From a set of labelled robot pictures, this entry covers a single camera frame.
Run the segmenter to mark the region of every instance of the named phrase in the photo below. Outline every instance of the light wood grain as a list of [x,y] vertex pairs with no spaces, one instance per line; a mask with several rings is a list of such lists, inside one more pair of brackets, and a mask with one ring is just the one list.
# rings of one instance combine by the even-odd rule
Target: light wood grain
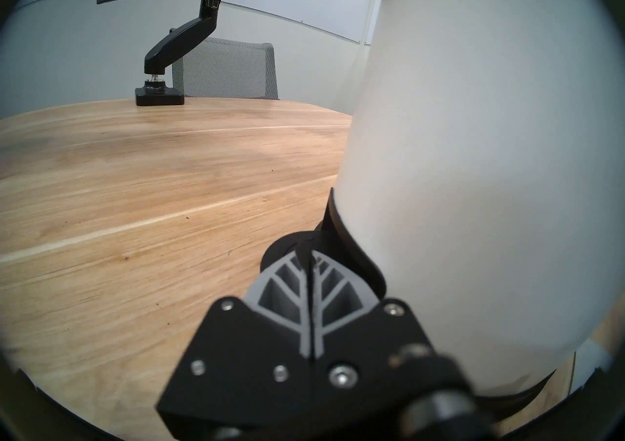
[[[61,106],[0,121],[0,342],[34,382],[126,440],[210,304],[323,216],[350,117],[288,101]],[[571,365],[501,430],[563,398]]]
[[573,356],[571,355],[564,364],[556,369],[542,391],[526,408],[495,425],[496,432],[503,436],[514,431],[563,401],[569,395],[573,365]]

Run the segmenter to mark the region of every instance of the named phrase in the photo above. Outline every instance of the silver screw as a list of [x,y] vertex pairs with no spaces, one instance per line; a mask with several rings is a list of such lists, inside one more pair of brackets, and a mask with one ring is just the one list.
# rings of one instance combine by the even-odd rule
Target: silver screw
[[284,365],[277,365],[274,368],[274,379],[276,382],[284,382],[289,378],[289,369]]
[[388,303],[384,305],[384,311],[392,317],[401,317],[405,313],[404,307],[398,305],[397,303]]
[[206,365],[201,360],[194,360],[191,362],[191,372],[193,375],[202,375],[206,372]]
[[358,382],[358,372],[352,366],[341,364],[332,367],[328,375],[330,384],[339,389],[351,389]]

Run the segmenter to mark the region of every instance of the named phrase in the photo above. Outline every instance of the black monitor arm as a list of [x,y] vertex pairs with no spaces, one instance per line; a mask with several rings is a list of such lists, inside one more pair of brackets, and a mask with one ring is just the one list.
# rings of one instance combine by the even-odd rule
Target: black monitor arm
[[184,95],[165,86],[159,76],[165,68],[192,51],[217,26],[217,12],[221,0],[202,0],[199,16],[170,32],[146,54],[144,72],[152,77],[142,88],[135,89],[138,106],[183,105]]

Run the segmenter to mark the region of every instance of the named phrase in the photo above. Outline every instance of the gray mesh backrest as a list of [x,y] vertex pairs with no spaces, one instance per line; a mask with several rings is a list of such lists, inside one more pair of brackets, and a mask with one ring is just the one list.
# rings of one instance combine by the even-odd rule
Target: gray mesh backrest
[[208,37],[171,68],[185,96],[278,99],[271,44]]

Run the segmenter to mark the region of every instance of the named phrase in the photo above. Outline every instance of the chair backrest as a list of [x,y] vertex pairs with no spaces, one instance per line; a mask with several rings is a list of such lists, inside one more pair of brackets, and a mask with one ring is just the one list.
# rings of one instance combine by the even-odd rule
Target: chair backrest
[[278,99],[273,46],[208,37],[172,65],[185,96]]

